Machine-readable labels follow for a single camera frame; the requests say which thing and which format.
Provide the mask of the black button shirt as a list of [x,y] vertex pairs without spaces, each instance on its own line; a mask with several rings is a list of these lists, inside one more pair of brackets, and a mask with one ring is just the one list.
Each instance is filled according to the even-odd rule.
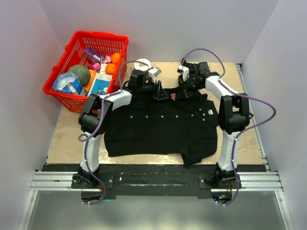
[[109,157],[179,153],[190,166],[216,153],[218,114],[213,101],[198,90],[189,98],[181,87],[165,91],[166,100],[138,94],[113,112],[104,134]]

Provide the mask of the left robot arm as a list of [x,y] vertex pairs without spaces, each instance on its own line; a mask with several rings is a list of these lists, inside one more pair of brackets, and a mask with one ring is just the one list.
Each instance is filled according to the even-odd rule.
[[102,135],[110,123],[112,112],[129,105],[138,94],[149,94],[156,100],[168,98],[161,81],[157,80],[161,72],[157,67],[147,71],[135,69],[126,87],[106,95],[89,95],[78,119],[83,132],[78,137],[83,143],[83,158],[77,174],[73,176],[77,183],[89,188],[103,184],[98,176],[98,155]]

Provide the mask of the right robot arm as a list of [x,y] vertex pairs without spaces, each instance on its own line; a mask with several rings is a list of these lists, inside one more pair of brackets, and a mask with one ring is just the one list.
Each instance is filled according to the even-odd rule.
[[240,141],[238,134],[246,129],[252,117],[247,95],[240,95],[230,88],[217,72],[210,72],[206,62],[187,63],[182,60],[177,73],[178,83],[186,95],[192,90],[207,89],[220,102],[218,125],[223,131],[221,154],[212,178],[206,182],[219,188],[232,184],[239,189],[240,179],[236,163]]

